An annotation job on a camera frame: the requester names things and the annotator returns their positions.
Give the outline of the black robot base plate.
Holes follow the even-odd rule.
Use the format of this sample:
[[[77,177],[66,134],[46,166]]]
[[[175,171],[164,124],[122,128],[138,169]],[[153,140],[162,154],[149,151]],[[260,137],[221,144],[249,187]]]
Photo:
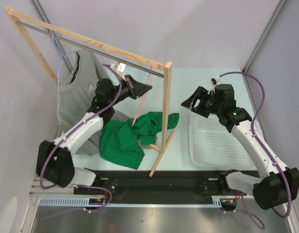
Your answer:
[[[75,188],[75,195],[105,195],[119,202],[197,203],[207,197],[237,199],[239,192],[223,186],[221,171],[95,171],[94,188]]]

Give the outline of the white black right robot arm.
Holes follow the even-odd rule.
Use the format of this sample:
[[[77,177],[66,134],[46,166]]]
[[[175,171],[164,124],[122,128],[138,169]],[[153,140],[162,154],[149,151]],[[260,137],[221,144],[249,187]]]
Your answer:
[[[181,106],[205,118],[217,116],[257,168],[259,177],[236,169],[221,173],[218,189],[222,194],[229,195],[234,190],[249,194],[264,210],[291,205],[299,190],[299,170],[289,168],[261,138],[249,113],[237,107],[232,85],[217,84],[210,91],[199,86]]]

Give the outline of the green t shirt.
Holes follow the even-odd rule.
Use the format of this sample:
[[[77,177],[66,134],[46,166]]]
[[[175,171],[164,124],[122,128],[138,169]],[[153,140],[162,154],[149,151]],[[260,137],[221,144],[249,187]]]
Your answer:
[[[162,117],[162,112],[148,112],[136,120],[110,120],[101,131],[100,156],[113,164],[138,169],[145,156],[141,147],[156,143]]]

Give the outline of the pink wire hanger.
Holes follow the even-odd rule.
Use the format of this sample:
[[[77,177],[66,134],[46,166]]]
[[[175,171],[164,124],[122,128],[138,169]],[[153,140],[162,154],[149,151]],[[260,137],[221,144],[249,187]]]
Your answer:
[[[154,61],[157,61],[157,62],[158,62],[158,61],[159,61],[159,57],[160,57],[159,54],[154,55]],[[153,80],[153,74],[150,73],[149,76],[148,76],[148,79],[147,79],[146,84],[151,85],[152,80]],[[132,125],[135,124],[135,122],[136,122],[136,120],[137,120],[137,118],[138,118],[138,116],[139,116],[139,113],[140,113],[140,111],[141,111],[141,109],[142,109],[142,106],[143,106],[143,104],[144,104],[144,102],[145,102],[146,97],[147,97],[147,93],[145,93],[145,94],[142,96],[141,100],[140,100],[140,103],[139,103],[139,105],[138,105],[138,109],[137,109],[137,111],[136,111],[136,114],[135,114],[135,117],[134,117],[134,119],[133,119],[133,123],[132,123]]]

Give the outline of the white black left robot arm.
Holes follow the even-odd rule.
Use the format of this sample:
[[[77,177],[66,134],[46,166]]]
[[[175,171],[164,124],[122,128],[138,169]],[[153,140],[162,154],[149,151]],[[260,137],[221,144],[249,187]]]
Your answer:
[[[118,77],[118,81],[118,85],[114,85],[109,79],[98,81],[91,106],[83,118],[67,133],[52,142],[45,140],[40,144],[36,173],[40,177],[42,189],[48,189],[43,183],[46,180],[51,182],[52,186],[84,186],[91,194],[101,190],[101,181],[96,179],[95,172],[75,167],[73,155],[112,119],[115,104],[126,98],[135,100],[152,89],[151,85],[140,83],[131,75]]]

